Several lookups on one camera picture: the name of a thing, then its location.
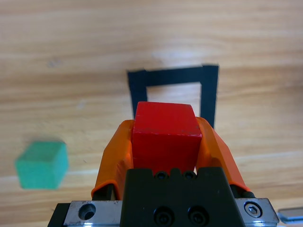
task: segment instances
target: metal plate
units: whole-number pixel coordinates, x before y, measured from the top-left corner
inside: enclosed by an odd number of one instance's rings
[[[246,227],[276,227],[279,219],[268,199],[235,199]],[[245,206],[252,203],[260,208],[261,216],[254,218],[247,213]],[[79,217],[83,206],[92,204],[94,215],[82,220]],[[67,227],[118,227],[120,225],[122,201],[72,201],[64,226]]]
[[[87,204],[92,204],[96,209],[94,215],[81,219],[80,211]],[[113,227],[120,225],[122,201],[72,201],[67,212],[64,225],[68,227]]]
[[[236,203],[246,227],[276,227],[279,223],[279,219],[268,199],[236,199]],[[259,217],[257,216],[258,218],[248,213],[245,209],[247,204],[254,204],[260,208],[261,214],[258,215]]]

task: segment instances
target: green block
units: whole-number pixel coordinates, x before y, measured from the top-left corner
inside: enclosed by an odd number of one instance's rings
[[[67,169],[66,144],[60,141],[33,142],[15,162],[24,189],[56,189]]]

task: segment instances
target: screw hole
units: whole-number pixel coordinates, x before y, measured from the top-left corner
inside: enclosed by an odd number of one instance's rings
[[[186,171],[183,175],[188,180],[195,179],[197,177],[197,175],[192,171]]]
[[[160,179],[160,180],[164,180],[164,179],[168,178],[168,175],[167,175],[167,173],[161,171],[161,172],[157,172],[155,177]]]
[[[209,222],[209,215],[203,207],[194,206],[188,209],[188,218],[194,226],[203,227]]]
[[[175,221],[175,215],[170,208],[159,207],[154,211],[154,220],[159,227],[170,227]]]
[[[78,216],[82,220],[88,220],[88,219],[91,219],[95,215],[95,213],[96,213],[95,205],[92,203],[88,203],[88,204],[83,205],[79,209]]]

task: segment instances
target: red wooden block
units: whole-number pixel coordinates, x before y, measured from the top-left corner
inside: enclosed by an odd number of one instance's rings
[[[139,102],[133,130],[134,168],[193,171],[201,131],[191,105]]]

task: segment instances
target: black tape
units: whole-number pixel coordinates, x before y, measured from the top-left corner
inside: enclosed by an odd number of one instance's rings
[[[148,101],[146,87],[200,82],[202,85],[200,117],[205,118],[214,127],[218,72],[219,66],[216,65],[203,65],[201,67],[185,69],[128,72],[128,85],[132,97],[134,117],[136,116],[138,102]]]

